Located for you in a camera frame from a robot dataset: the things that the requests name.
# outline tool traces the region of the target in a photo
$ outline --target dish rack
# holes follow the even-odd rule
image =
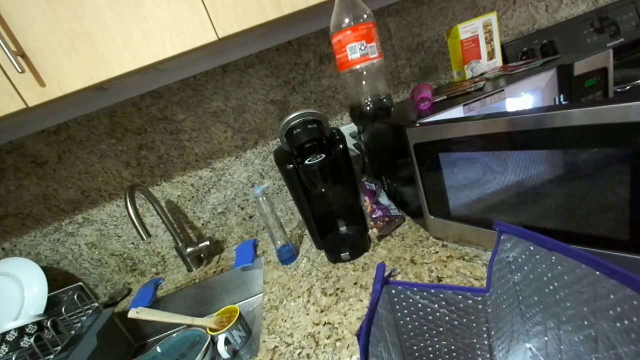
[[[64,360],[101,313],[95,297],[81,282],[51,293],[44,311],[48,319],[44,331],[33,336],[30,346],[0,360]]]

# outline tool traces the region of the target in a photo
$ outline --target white plate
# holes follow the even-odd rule
[[[47,305],[47,278],[25,258],[0,260],[0,332],[32,319]]]

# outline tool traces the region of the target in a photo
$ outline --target mug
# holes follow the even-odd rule
[[[220,331],[212,331],[207,328],[207,332],[216,339],[216,346],[222,358],[229,359],[249,342],[252,334],[251,328],[240,309],[235,305],[225,306],[213,316],[231,316],[233,319]]]

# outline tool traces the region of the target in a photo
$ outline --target silver insulated lining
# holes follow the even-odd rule
[[[640,359],[640,295],[556,252],[503,234],[490,290],[387,285],[369,359]]]

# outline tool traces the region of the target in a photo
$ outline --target cabinet handle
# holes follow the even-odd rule
[[[4,39],[4,36],[2,35],[2,33],[0,33],[0,47],[2,47],[2,51],[4,51],[4,53],[6,54],[6,57],[9,58],[9,61],[13,65],[13,68],[15,68],[15,70],[19,74],[23,74],[24,68],[22,67],[22,65],[20,65],[20,63],[18,62],[18,59],[16,59],[15,54],[7,45],[6,40]]]

